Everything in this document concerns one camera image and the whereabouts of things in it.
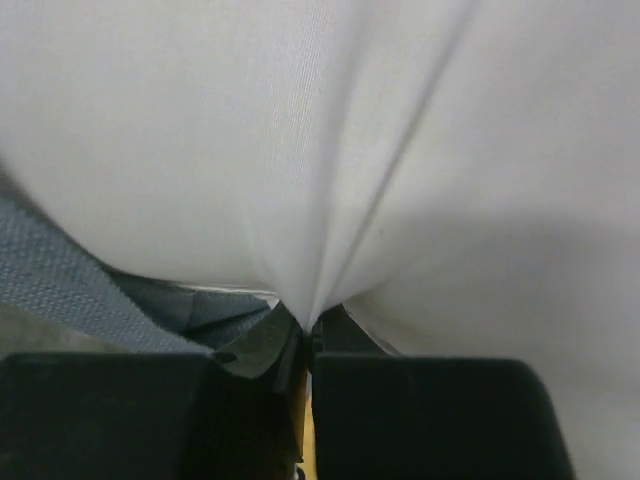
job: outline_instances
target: gray surface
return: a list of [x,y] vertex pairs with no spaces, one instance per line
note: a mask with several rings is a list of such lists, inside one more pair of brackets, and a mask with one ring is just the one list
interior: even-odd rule
[[213,348],[231,342],[270,311],[253,295],[196,291],[120,273],[110,276],[156,324]]
[[25,352],[127,351],[126,348],[71,330],[61,323],[36,318],[10,305],[0,305],[0,358]]

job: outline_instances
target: yellow object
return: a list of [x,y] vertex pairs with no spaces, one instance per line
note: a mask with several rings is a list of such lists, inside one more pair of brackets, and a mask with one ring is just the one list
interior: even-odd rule
[[304,462],[300,465],[307,476],[307,480],[318,480],[316,476],[316,449],[313,416],[311,414],[311,398],[307,401],[304,417]]

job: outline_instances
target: gray woven fabric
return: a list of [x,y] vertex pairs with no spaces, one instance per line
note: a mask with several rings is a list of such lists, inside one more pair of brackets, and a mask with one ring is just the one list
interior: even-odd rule
[[[174,332],[196,329],[216,347],[268,312],[253,297],[194,293],[189,299],[186,293],[147,280],[112,278],[59,230],[0,195],[0,303],[139,352],[207,352]],[[201,340],[198,335],[192,338]]]

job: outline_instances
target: white fabric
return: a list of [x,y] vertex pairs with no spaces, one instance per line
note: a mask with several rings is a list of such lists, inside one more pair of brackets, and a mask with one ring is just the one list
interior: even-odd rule
[[630,480],[638,25],[635,0],[5,0],[0,157],[115,268],[523,358],[580,478]]

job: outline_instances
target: black plastic part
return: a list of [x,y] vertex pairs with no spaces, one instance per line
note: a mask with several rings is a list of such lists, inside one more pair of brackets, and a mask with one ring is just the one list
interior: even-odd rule
[[518,361],[397,358],[342,308],[314,331],[313,416],[321,480],[571,480],[551,401]]
[[295,480],[306,480],[307,476],[304,473],[304,470],[302,470],[302,468],[298,467],[296,469],[296,478]]
[[213,356],[13,355],[0,363],[0,478],[291,480],[305,388],[283,307]]

